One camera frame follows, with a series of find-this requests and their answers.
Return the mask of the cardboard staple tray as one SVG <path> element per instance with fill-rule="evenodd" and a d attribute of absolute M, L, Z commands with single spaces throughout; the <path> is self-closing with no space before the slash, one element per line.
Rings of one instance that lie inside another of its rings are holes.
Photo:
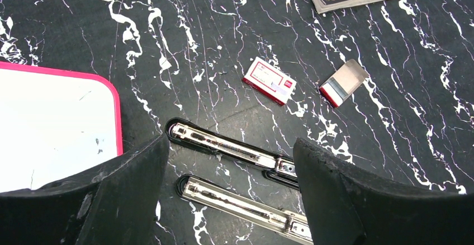
<path fill-rule="evenodd" d="M 362 66 L 350 59 L 332 74 L 320 87 L 319 91 L 332 107 L 343 104 L 354 91 L 369 77 Z"/>

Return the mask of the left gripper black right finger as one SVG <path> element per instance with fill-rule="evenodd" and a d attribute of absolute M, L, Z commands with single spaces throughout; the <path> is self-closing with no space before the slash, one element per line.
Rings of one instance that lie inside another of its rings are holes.
<path fill-rule="evenodd" d="M 472 244 L 473 195 L 381 177 L 298 138 L 297 182 L 315 244 Z"/>

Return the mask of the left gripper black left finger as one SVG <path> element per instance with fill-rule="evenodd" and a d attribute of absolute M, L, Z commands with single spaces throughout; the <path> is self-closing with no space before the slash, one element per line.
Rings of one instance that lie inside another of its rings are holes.
<path fill-rule="evenodd" d="M 1 193 L 1 243 L 148 244 L 169 146 L 161 135 L 37 190 Z"/>

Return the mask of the small red staple box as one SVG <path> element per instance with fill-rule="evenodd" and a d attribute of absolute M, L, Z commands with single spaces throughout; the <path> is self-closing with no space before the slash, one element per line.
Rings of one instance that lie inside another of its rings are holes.
<path fill-rule="evenodd" d="M 294 92 L 297 82 L 260 57 L 256 57 L 242 81 L 275 103 L 283 106 Z"/>

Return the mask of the white stapler black handle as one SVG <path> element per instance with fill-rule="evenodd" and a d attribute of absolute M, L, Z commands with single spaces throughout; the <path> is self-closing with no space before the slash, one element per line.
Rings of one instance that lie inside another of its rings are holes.
<path fill-rule="evenodd" d="M 244 219 L 299 244 L 313 244 L 304 215 L 256 202 L 190 174 L 179 177 L 175 189 L 185 200 Z"/>

